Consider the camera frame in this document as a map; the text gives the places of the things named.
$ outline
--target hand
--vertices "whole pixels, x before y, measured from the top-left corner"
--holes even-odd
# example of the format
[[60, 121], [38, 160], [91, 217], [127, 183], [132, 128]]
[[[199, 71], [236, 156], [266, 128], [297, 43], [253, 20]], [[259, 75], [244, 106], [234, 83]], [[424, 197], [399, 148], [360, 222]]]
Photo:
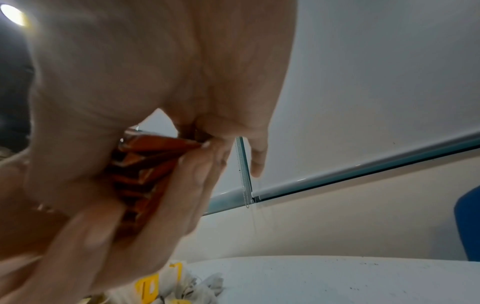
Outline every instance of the hand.
[[181, 137], [245, 136], [259, 176], [287, 70], [294, 0], [18, 0], [31, 27], [33, 133], [26, 189], [73, 215], [129, 126], [156, 108]]
[[[23, 212], [10, 214], [15, 221], [25, 225], [22, 234], [9, 237], [8, 232], [12, 231], [12, 227], [5, 223], [0, 226], [0, 296], [10, 294], [4, 299], [8, 303], [10, 300], [21, 302], [19, 299], [29, 303], [28, 300], [41, 296], [45, 299], [51, 297], [53, 303], [67, 303], [67, 300], [75, 297], [78, 300], [79, 296], [124, 285], [158, 271], [168, 261], [179, 240], [195, 228], [208, 206], [216, 179], [225, 166], [219, 158], [223, 148], [225, 145], [222, 141], [213, 139], [208, 146], [183, 156], [152, 219], [135, 237], [122, 238], [113, 244], [113, 234], [124, 210], [114, 199], [102, 201], [77, 213], [58, 234], [58, 230], [49, 229], [48, 217], [43, 217], [45, 213], [36, 212], [37, 217], [29, 218], [37, 219], [34, 222], [41, 218], [43, 226], [25, 221], [24, 216], [31, 208], [24, 203]], [[24, 176], [24, 170], [5, 168], [19, 167], [21, 161], [17, 158], [0, 164], [0, 177], [17, 176], [20, 181], [12, 184], [11, 189], [0, 192], [7, 194], [5, 197], [21, 189]], [[1, 206], [7, 206], [8, 203], [9, 200], [0, 200]], [[66, 223], [61, 214], [49, 216], [53, 216], [56, 223], [62, 220], [62, 224]], [[28, 229], [29, 225], [34, 225], [35, 229]], [[19, 248], [23, 244], [12, 244], [16, 239], [24, 238], [34, 243], [43, 241], [42, 246], [32, 250], [31, 246]], [[48, 244], [45, 253], [42, 248]], [[6, 255], [6, 247], [14, 247], [15, 250], [9, 250], [10, 255]], [[43, 292], [45, 290], [52, 290], [52, 293]]]

